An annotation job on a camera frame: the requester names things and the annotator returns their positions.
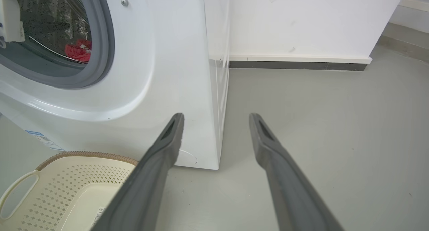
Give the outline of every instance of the dark gray baseboard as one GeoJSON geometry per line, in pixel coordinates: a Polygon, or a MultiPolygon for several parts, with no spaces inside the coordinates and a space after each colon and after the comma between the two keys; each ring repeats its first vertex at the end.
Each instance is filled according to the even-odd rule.
{"type": "Polygon", "coordinates": [[[230,61],[230,68],[265,69],[312,69],[363,71],[366,63],[309,63],[309,62],[268,62],[268,61],[230,61]]]}

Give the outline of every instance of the laundry basket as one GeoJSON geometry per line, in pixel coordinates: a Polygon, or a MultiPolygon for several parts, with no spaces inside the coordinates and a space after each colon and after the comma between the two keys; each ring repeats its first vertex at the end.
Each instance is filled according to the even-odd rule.
{"type": "Polygon", "coordinates": [[[11,231],[89,231],[137,160],[94,152],[64,152],[13,183],[0,199],[0,213],[20,183],[35,176],[32,188],[0,229],[11,231]]]}

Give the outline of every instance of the red cloth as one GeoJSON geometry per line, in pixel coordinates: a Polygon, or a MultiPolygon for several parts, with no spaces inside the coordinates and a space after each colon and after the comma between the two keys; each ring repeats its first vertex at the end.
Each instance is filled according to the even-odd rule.
{"type": "Polygon", "coordinates": [[[92,41],[78,39],[76,45],[66,44],[64,51],[67,57],[81,62],[89,62],[91,58],[92,41]]]}

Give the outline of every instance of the floor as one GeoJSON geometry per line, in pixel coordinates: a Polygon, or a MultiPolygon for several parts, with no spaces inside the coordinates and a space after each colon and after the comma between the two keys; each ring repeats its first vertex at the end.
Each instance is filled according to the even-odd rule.
{"type": "MultiPolygon", "coordinates": [[[[381,47],[371,57],[364,72],[232,69],[220,168],[170,170],[157,230],[278,228],[250,112],[345,230],[429,230],[429,65],[381,47]]],[[[0,145],[0,193],[55,154],[4,117],[0,145]]]]}

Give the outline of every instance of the white washing machine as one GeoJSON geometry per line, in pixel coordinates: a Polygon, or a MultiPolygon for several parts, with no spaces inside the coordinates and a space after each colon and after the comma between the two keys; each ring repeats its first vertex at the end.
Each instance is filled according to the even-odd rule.
{"type": "Polygon", "coordinates": [[[1,0],[3,115],[54,150],[140,159],[182,112],[176,165],[219,168],[229,0],[33,1],[1,0]],[[89,62],[64,54],[79,38],[89,62]]]}

